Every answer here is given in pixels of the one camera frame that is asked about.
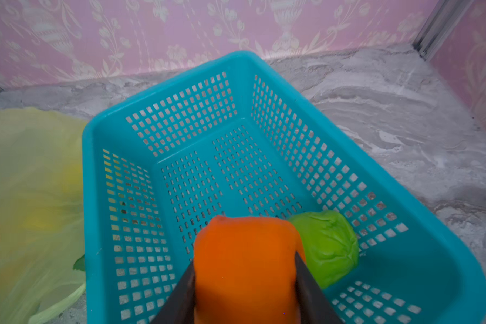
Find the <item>green cabbage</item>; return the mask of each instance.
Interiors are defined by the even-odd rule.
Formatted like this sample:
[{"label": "green cabbage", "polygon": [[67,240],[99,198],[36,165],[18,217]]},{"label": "green cabbage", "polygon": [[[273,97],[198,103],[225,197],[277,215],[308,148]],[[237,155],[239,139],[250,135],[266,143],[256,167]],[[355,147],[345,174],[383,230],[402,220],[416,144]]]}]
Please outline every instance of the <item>green cabbage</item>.
[{"label": "green cabbage", "polygon": [[289,221],[301,235],[306,265],[320,288],[328,288],[358,265],[358,240],[342,214],[305,212]]}]

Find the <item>basket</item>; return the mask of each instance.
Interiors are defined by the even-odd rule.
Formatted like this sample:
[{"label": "basket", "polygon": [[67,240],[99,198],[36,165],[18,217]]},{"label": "basket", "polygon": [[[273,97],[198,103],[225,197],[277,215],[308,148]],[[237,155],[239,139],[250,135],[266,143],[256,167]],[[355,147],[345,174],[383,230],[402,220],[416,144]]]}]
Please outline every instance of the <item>basket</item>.
[{"label": "basket", "polygon": [[95,117],[83,133],[90,323],[149,324],[215,215],[332,209],[360,264],[324,291],[345,323],[481,323],[468,248],[265,62],[234,52]]}]

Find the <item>gray floor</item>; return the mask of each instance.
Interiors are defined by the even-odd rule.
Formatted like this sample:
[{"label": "gray floor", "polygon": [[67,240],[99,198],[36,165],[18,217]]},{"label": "gray floor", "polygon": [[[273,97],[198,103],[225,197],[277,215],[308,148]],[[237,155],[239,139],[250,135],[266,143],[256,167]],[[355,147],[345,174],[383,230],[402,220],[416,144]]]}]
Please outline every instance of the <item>gray floor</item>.
[{"label": "gray floor", "polygon": [[[410,46],[271,65],[454,231],[486,274],[486,132]],[[174,74],[8,91],[0,109],[35,106],[91,119]],[[51,323],[86,323],[85,297]]]}]

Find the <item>wall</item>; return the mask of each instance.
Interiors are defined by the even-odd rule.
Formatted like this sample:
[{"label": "wall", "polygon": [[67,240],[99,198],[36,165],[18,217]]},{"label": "wall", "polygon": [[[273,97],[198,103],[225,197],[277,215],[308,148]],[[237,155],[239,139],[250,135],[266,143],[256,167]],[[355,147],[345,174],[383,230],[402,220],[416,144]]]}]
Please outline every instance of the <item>wall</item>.
[{"label": "wall", "polygon": [[411,42],[437,0],[0,0],[5,88]]},{"label": "wall", "polygon": [[475,0],[431,62],[486,129],[486,0]]}]

